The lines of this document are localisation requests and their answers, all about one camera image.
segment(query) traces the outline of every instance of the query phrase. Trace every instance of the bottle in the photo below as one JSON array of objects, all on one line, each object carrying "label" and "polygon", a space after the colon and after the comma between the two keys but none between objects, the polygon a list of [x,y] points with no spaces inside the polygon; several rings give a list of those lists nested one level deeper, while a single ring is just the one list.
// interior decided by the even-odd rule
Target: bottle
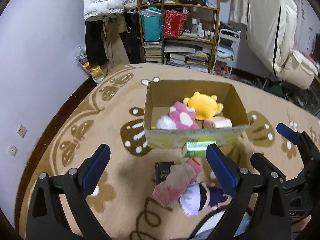
[{"label": "bottle", "polygon": [[191,33],[197,33],[197,19],[196,18],[192,18],[192,30]]},{"label": "bottle", "polygon": [[209,30],[206,30],[206,31],[205,31],[205,38],[206,38],[207,40],[210,39],[210,31],[209,31]]},{"label": "bottle", "polygon": [[202,23],[198,24],[198,36],[201,36],[201,31],[202,31]]}]

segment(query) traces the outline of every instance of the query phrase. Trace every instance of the black book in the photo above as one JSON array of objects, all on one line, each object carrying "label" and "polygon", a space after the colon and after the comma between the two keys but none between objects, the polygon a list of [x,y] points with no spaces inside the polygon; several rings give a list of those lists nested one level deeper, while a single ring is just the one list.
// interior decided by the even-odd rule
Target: black book
[{"label": "black book", "polygon": [[156,185],[165,181],[170,174],[170,167],[172,165],[174,165],[174,162],[156,163]]}]

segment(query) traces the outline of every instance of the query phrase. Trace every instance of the pink doll clothing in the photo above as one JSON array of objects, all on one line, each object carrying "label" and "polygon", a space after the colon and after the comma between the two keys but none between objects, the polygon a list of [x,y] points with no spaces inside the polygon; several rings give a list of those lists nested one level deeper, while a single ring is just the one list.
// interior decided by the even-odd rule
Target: pink doll clothing
[{"label": "pink doll clothing", "polygon": [[201,165],[194,158],[182,164],[172,165],[166,180],[153,190],[153,198],[160,205],[169,206],[181,197],[192,182],[196,181],[201,170]]},{"label": "pink doll clothing", "polygon": [[188,108],[183,103],[175,102],[170,107],[169,117],[176,124],[178,130],[200,129],[196,124],[196,111],[193,107]]}]

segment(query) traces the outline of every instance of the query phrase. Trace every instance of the screw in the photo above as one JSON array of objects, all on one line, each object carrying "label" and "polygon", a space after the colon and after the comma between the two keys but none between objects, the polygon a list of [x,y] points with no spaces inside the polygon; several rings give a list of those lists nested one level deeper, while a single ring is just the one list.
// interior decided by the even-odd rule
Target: screw
[{"label": "screw", "polygon": [[248,171],[247,168],[240,168],[240,172],[241,172],[242,174],[247,174],[249,171]]},{"label": "screw", "polygon": [[271,172],[271,176],[276,179],[276,178],[278,178],[278,173],[273,171],[273,172]]},{"label": "screw", "polygon": [[75,174],[77,173],[77,171],[78,171],[77,168],[71,168],[71,169],[68,171],[68,173],[69,173],[70,175],[75,175]]},{"label": "screw", "polygon": [[43,173],[41,173],[41,174],[39,175],[39,178],[40,178],[40,179],[44,179],[46,176],[47,176],[47,174],[45,174],[45,173],[43,172]]}]

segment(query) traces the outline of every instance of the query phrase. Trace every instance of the wooden shelf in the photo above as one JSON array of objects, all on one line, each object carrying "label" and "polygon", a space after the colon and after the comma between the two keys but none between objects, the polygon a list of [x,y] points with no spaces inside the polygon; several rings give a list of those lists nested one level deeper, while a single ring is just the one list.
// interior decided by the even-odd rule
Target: wooden shelf
[{"label": "wooden shelf", "polygon": [[191,37],[185,37],[185,36],[179,36],[179,37],[167,37],[164,36],[165,39],[176,39],[176,40],[185,40],[185,41],[199,41],[199,42],[204,42],[204,43],[208,43],[208,44],[214,44],[214,41],[209,41],[206,39],[201,39],[201,38],[191,38]]},{"label": "wooden shelf", "polygon": [[[161,6],[161,3],[153,3],[150,5],[147,4],[140,4],[138,7],[148,7],[148,6]],[[188,3],[164,3],[164,6],[186,6],[186,7],[197,7],[197,8],[202,8],[202,9],[208,9],[212,11],[217,11],[217,8],[214,7],[208,7],[208,6],[202,6],[202,5],[197,5],[197,4],[188,4]]]}]

